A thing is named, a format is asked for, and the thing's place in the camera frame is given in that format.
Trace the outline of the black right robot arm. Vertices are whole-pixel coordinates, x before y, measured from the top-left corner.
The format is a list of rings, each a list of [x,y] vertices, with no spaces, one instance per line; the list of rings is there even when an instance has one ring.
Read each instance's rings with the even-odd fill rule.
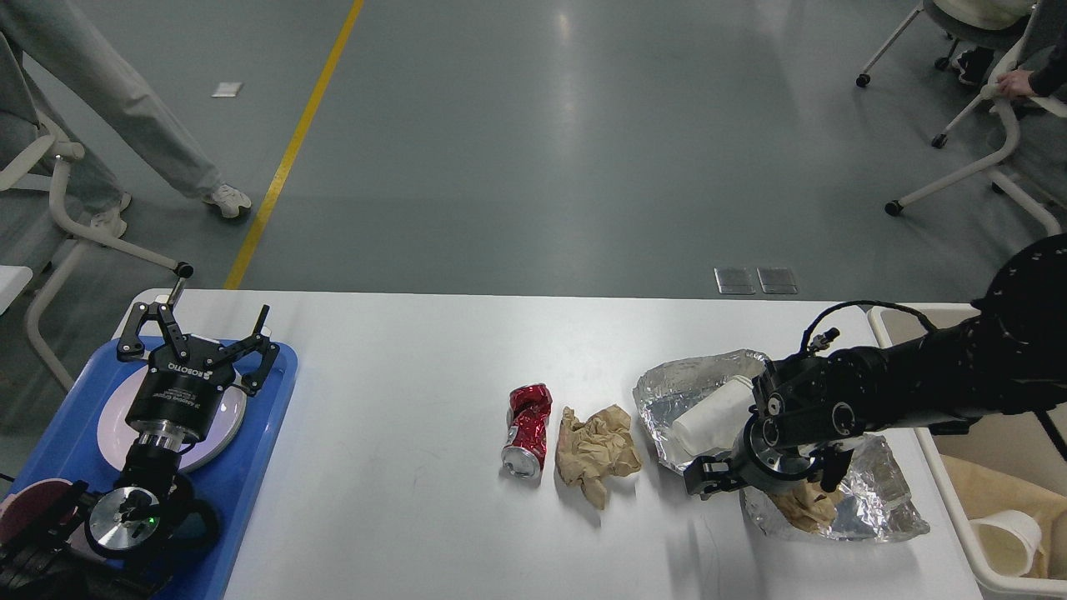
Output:
[[[754,487],[784,494],[801,483],[834,491],[849,470],[849,440],[887,428],[965,435],[984,415],[1036,413],[1064,402],[1064,234],[1030,244],[973,302],[977,315],[893,347],[853,347],[821,357],[834,334],[766,363],[754,406],[733,448],[684,471],[687,493]]]

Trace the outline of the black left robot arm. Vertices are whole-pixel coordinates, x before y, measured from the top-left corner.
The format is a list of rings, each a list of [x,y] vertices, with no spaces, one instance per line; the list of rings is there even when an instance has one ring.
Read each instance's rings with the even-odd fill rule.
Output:
[[[220,599],[296,380],[262,307],[243,340],[130,307],[3,500],[4,599]]]

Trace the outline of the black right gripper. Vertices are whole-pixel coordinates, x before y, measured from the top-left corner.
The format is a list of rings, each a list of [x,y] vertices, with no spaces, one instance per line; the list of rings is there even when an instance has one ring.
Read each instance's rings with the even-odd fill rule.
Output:
[[[696,457],[684,470],[688,495],[708,500],[754,487],[789,493],[805,481],[834,493],[851,464],[851,440],[876,429],[876,352],[773,362],[754,381],[757,413],[728,457]]]

